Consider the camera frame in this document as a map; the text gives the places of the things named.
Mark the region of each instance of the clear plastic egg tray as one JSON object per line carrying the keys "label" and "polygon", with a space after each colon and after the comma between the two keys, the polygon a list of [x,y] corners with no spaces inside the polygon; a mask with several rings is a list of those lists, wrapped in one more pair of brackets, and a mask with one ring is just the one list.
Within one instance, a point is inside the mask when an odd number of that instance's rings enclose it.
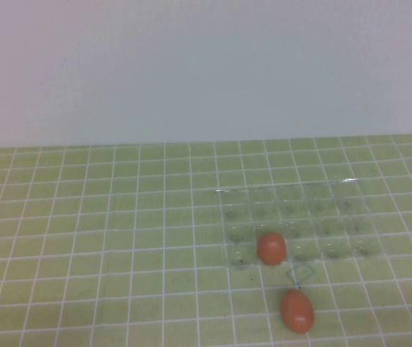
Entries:
{"label": "clear plastic egg tray", "polygon": [[283,236],[291,262],[383,254],[356,179],[219,190],[218,195],[231,266],[258,263],[257,240],[270,231]]}

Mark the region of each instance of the cutting mat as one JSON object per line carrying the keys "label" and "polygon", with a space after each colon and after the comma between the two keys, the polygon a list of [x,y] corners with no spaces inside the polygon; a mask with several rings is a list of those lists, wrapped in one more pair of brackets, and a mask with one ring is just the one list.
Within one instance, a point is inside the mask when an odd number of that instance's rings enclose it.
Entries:
{"label": "cutting mat", "polygon": [[[346,178],[387,257],[227,266],[215,190]],[[0,148],[0,346],[127,344],[412,347],[412,134]]]}

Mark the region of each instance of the white wall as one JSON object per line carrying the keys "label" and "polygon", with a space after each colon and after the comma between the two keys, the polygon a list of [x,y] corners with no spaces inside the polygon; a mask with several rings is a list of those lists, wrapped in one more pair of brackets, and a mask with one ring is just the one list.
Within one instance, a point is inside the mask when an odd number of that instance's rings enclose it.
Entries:
{"label": "white wall", "polygon": [[412,132],[412,1],[0,0],[0,146]]}

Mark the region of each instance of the brown egg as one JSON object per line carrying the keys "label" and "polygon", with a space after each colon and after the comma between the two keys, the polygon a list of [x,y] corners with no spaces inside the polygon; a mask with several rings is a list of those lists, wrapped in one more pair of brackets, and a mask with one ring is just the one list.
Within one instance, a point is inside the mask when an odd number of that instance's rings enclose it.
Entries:
{"label": "brown egg", "polygon": [[266,265],[278,265],[286,258],[286,244],[277,233],[266,233],[257,242],[257,255]]}
{"label": "brown egg", "polygon": [[314,309],[301,291],[287,291],[281,299],[280,313],[286,326],[298,334],[307,333],[314,324]]}

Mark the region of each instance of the egg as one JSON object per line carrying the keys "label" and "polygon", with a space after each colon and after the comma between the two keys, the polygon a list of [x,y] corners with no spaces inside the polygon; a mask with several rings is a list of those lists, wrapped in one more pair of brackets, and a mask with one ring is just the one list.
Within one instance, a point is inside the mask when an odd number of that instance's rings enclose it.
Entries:
{"label": "egg", "polygon": [[301,291],[287,291],[280,304],[280,313],[286,326],[298,334],[307,333],[314,324],[314,309]]}
{"label": "egg", "polygon": [[257,242],[257,255],[266,265],[278,265],[286,258],[285,240],[280,234],[266,233]]}

